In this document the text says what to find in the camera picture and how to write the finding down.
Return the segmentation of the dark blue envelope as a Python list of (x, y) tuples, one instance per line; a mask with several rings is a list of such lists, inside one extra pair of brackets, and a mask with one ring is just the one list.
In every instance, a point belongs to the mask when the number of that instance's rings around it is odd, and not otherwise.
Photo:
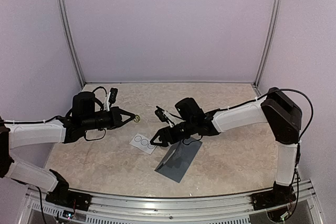
[(155, 171), (177, 183), (180, 183), (189, 169), (203, 142), (193, 138), (171, 145)]

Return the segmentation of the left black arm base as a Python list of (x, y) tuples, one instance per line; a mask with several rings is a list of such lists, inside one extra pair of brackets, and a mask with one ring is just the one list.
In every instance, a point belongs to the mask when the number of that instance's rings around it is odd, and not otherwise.
[(49, 171), (56, 176), (57, 185), (47, 193), (46, 201), (73, 210), (88, 211), (92, 196), (70, 190), (69, 183), (58, 172), (52, 169)]

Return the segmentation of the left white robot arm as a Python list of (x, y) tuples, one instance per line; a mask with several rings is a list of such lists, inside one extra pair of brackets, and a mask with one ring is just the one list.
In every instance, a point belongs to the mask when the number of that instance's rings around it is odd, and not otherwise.
[(72, 108), (65, 116), (57, 115), (48, 120), (1, 120), (1, 177), (34, 185), (51, 192), (60, 204), (69, 205), (74, 195), (59, 173), (27, 163), (11, 155), (10, 151), (28, 145), (74, 143), (85, 138), (91, 130), (106, 132), (131, 121), (138, 122), (138, 115), (113, 106), (117, 93), (117, 89), (112, 88), (104, 101), (100, 101), (94, 92), (80, 92), (73, 97)]

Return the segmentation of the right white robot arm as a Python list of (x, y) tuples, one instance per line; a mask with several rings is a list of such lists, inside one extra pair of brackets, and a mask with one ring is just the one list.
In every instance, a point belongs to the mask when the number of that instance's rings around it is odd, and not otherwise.
[(195, 134), (216, 136), (239, 127), (267, 123), (278, 143), (277, 173), (268, 199), (273, 205), (279, 205), (289, 196), (288, 188), (292, 186), (299, 164), (301, 138), (307, 130), (302, 126), (302, 110), (286, 92), (308, 98), (299, 90), (273, 87), (252, 100), (208, 112), (204, 112), (195, 99), (185, 98), (175, 105), (181, 119), (178, 124), (171, 121), (169, 112), (157, 108), (156, 116), (168, 126), (159, 129), (150, 143), (168, 147)]

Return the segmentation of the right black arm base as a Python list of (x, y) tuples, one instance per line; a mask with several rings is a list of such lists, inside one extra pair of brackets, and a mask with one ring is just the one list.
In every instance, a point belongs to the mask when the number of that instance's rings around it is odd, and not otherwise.
[(297, 201), (294, 192), (293, 182), (289, 185), (281, 185), (280, 182), (274, 182), (272, 189), (252, 194), (251, 201), (254, 210), (272, 208)]

